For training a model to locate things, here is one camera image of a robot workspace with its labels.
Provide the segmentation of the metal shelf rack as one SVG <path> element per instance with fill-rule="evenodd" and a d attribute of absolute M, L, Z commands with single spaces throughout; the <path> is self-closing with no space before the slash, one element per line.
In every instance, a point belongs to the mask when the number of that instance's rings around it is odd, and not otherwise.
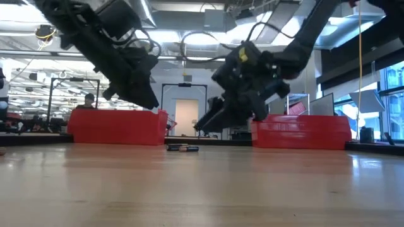
<path fill-rule="evenodd" d="M 286 96 L 287 115 L 309 115 L 310 95 L 307 93 L 290 93 Z"/>

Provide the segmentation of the cream door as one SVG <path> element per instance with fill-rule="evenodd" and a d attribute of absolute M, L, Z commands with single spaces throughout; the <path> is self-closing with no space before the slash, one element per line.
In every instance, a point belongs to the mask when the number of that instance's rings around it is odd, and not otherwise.
<path fill-rule="evenodd" d="M 177 99 L 175 104 L 176 136 L 195 136 L 194 124 L 198 120 L 198 100 Z"/>

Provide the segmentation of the long ceiling light tube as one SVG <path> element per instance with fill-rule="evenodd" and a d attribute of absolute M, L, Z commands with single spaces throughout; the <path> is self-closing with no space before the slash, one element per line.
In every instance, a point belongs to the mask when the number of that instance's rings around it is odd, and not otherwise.
<path fill-rule="evenodd" d="M 62 60 L 62 61 L 86 61 L 87 58 L 78 52 L 53 52 L 53 51 L 36 51 L 36 50 L 6 50 L 0 49 L 0 57 L 9 57 L 15 59 L 48 59 L 48 60 Z M 160 61 L 196 61 L 207 62 L 208 57 L 188 57 L 187 59 L 182 56 L 176 55 L 161 55 L 158 57 Z"/>

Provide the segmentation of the red plastic bin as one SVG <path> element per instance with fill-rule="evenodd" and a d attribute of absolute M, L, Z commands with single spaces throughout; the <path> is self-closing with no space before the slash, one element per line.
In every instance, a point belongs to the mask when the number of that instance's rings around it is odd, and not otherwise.
<path fill-rule="evenodd" d="M 74 109 L 67 131 L 76 143 L 162 145 L 168 114 L 144 110 Z"/>
<path fill-rule="evenodd" d="M 343 150 L 352 140 L 348 119 L 324 115 L 269 115 L 251 122 L 256 148 Z"/>

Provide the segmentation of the black metal stand frame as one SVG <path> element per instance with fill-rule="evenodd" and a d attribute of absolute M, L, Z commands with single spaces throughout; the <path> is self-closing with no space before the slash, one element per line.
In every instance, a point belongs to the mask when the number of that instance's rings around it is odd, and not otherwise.
<path fill-rule="evenodd" d="M 175 104 L 177 99 L 190 99 L 198 100 L 199 111 L 198 120 L 207 111 L 207 98 L 208 98 L 208 86 L 205 84 L 192 84 L 192 83 L 163 83 L 161 90 L 161 106 L 162 110 L 165 110 L 172 120 L 175 120 Z M 175 130 L 170 132 L 170 136 L 176 136 Z"/>
<path fill-rule="evenodd" d="M 52 96 L 53 96 L 53 90 L 59 86 L 59 84 L 54 86 L 55 81 L 64 82 L 65 80 L 68 80 L 70 82 L 91 82 L 94 81 L 97 83 L 97 88 L 96 88 L 96 100 L 95 100 L 95 108 L 98 108 L 98 97 L 99 97 L 99 92 L 100 92 L 100 80 L 99 79 L 87 79 L 87 78 L 79 78 L 79 77 L 72 77 L 72 78 L 51 78 L 50 81 L 50 89 L 49 89 L 49 99 L 48 99 L 48 109 L 47 109 L 47 118 L 46 118 L 46 124 L 49 125 L 50 120 L 51 120 L 51 107 L 52 107 Z"/>

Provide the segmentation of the small black box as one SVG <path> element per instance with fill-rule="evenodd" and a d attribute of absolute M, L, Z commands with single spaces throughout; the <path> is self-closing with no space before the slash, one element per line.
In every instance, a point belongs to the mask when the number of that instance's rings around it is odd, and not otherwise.
<path fill-rule="evenodd" d="M 374 129 L 363 126 L 360 129 L 360 143 L 374 143 Z"/>

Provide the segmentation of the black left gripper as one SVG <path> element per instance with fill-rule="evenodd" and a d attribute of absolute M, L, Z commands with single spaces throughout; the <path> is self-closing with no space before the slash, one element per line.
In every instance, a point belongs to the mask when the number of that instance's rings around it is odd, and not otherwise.
<path fill-rule="evenodd" d="M 151 70 L 158 59 L 146 55 L 139 61 L 139 48 L 127 46 L 133 35 L 132 30 L 121 36 L 112 36 L 106 30 L 75 30 L 72 45 L 110 81 L 102 93 L 106 100 L 118 93 L 121 100 L 152 110 L 159 106 L 150 84 Z"/>

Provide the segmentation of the white ceiling air unit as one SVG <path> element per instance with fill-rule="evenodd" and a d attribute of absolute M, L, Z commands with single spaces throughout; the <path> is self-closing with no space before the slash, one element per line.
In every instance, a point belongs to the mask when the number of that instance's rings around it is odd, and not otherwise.
<path fill-rule="evenodd" d="M 370 5 L 366 0 L 360 0 L 358 6 L 354 8 L 351 8 L 348 3 L 341 3 L 328 19 L 328 23 L 316 40 L 315 48 L 339 47 L 383 17 L 384 12 Z"/>

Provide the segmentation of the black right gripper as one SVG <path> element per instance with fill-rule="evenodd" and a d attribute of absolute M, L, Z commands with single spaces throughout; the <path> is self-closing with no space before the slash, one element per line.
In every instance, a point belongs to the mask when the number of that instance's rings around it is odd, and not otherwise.
<path fill-rule="evenodd" d="M 246 125 L 252 117 L 254 121 L 264 120 L 267 107 L 262 99 L 274 94 L 284 98 L 290 93 L 290 85 L 284 82 L 280 73 L 280 63 L 273 53 L 260 51 L 251 41 L 242 42 L 225 57 L 225 62 L 211 77 L 228 96 L 241 96 L 209 98 L 208 110 L 194 128 L 196 131 L 222 132 L 229 127 Z"/>

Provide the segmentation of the grey panel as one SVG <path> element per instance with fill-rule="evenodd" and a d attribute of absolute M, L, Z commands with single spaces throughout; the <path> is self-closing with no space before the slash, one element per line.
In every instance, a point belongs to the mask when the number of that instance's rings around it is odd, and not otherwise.
<path fill-rule="evenodd" d="M 334 116 L 334 96 L 332 93 L 313 100 L 309 104 L 310 115 Z"/>

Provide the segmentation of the person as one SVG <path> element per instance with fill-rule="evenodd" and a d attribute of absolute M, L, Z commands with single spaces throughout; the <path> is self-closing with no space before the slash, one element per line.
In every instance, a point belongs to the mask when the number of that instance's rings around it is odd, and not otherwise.
<path fill-rule="evenodd" d="M 92 93 L 85 95 L 84 104 L 77 105 L 76 109 L 95 109 L 93 103 L 95 101 L 95 96 Z"/>

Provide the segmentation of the grey ceiling box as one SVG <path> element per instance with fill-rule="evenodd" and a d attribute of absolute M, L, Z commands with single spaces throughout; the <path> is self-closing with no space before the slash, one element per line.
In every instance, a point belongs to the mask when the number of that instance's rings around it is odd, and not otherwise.
<path fill-rule="evenodd" d="M 222 10 L 206 9 L 204 12 L 203 28 L 210 32 L 224 32 L 225 13 Z"/>

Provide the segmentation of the white angled board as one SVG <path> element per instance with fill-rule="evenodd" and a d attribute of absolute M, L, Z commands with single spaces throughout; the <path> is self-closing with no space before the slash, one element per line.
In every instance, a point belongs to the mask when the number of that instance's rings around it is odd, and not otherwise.
<path fill-rule="evenodd" d="M 362 114 L 385 111 L 384 103 L 376 90 L 365 90 L 349 94 Z"/>

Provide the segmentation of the red background object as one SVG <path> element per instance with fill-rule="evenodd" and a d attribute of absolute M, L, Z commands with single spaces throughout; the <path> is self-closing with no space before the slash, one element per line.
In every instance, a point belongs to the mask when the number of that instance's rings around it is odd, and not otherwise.
<path fill-rule="evenodd" d="M 7 113 L 6 129 L 9 131 L 20 132 L 24 126 L 20 113 Z"/>

